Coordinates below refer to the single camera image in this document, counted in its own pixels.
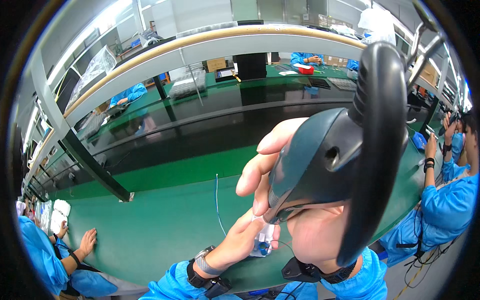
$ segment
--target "white cloth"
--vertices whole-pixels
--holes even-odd
[[[17,201],[16,209],[17,209],[17,216],[22,216],[24,214],[24,210],[26,209],[27,205],[24,202]]]

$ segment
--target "plastic bag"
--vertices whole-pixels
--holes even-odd
[[[90,81],[99,76],[101,73],[110,73],[116,64],[117,60],[115,59],[115,56],[113,56],[113,53],[110,51],[107,45],[105,45],[88,63],[85,73],[82,75],[82,77],[80,77],[80,80],[75,85],[75,88],[73,88],[72,95],[70,96],[70,100],[68,101],[65,111],[67,111],[75,103],[75,101],[80,98],[80,92],[83,87],[85,87]]]
[[[389,11],[378,8],[365,9],[360,15],[358,27],[366,29],[365,31],[369,34],[361,40],[363,44],[387,41],[396,45],[393,18]]]

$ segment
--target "cardboard box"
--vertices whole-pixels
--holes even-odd
[[[427,62],[425,68],[420,73],[420,77],[422,77],[426,82],[429,82],[431,85],[435,86],[437,84],[438,73],[435,68]]]
[[[227,67],[227,63],[224,57],[214,60],[207,60],[208,72],[215,72],[218,69],[224,69]]]
[[[324,55],[325,64],[335,67],[346,67],[348,64],[348,59],[336,57],[336,56],[327,56]]]

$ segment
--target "barcode scanner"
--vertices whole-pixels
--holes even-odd
[[[360,59],[353,107],[307,119],[270,172],[267,223],[286,221],[296,209],[350,202],[339,266],[361,254],[388,203],[408,141],[405,69],[394,45],[369,45]]]

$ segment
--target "cable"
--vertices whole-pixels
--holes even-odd
[[[220,227],[222,228],[223,234],[227,236],[225,233],[225,229],[223,229],[222,219],[220,218],[220,213],[218,212],[218,174],[215,175],[215,185],[214,185],[214,199],[215,199],[215,206],[216,206],[216,215],[218,216],[218,222],[220,223]]]
[[[287,247],[289,247],[289,248],[290,248],[290,250],[291,250],[291,251],[292,251],[292,253],[293,253],[293,249],[292,249],[292,247],[290,247],[290,246],[288,245],[288,244],[290,244],[292,241],[289,241],[288,243],[284,243],[284,242],[282,242],[282,241],[279,241],[279,240],[272,240],[272,241],[277,241],[277,242],[279,242],[279,243],[282,243],[282,244],[283,244],[283,246],[282,246],[282,247],[278,247],[278,248],[272,248],[271,250],[278,250],[278,249],[281,249],[281,248],[283,248],[283,247],[287,246]]]

